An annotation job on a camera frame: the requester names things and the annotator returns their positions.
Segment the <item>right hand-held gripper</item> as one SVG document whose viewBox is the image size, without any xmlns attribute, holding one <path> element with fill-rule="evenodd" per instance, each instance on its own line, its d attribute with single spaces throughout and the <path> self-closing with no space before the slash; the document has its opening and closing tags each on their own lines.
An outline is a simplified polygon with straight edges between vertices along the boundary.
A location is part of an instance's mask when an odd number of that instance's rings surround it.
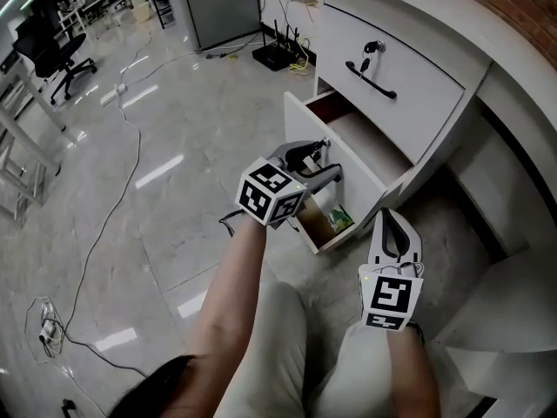
<svg viewBox="0 0 557 418">
<path fill-rule="evenodd" d="M 397 261 L 402 264 L 387 264 Z M 413 316 L 423 279 L 421 237 L 393 209 L 380 209 L 372 229 L 368 262 L 359 267 L 361 324 L 400 332 Z"/>
</svg>

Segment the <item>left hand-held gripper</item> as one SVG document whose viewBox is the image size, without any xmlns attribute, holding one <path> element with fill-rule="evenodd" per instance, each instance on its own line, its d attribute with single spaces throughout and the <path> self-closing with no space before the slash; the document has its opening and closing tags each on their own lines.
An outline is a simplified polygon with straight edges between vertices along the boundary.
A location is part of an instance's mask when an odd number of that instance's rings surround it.
<svg viewBox="0 0 557 418">
<path fill-rule="evenodd" d="M 280 145 L 267 159 L 258 158 L 241 175 L 236 205 L 263 226 L 279 226 L 293 216 L 303 199 L 343 178 L 342 166 L 303 171 L 298 182 L 281 169 L 299 169 L 325 141 L 300 140 Z"/>
</svg>

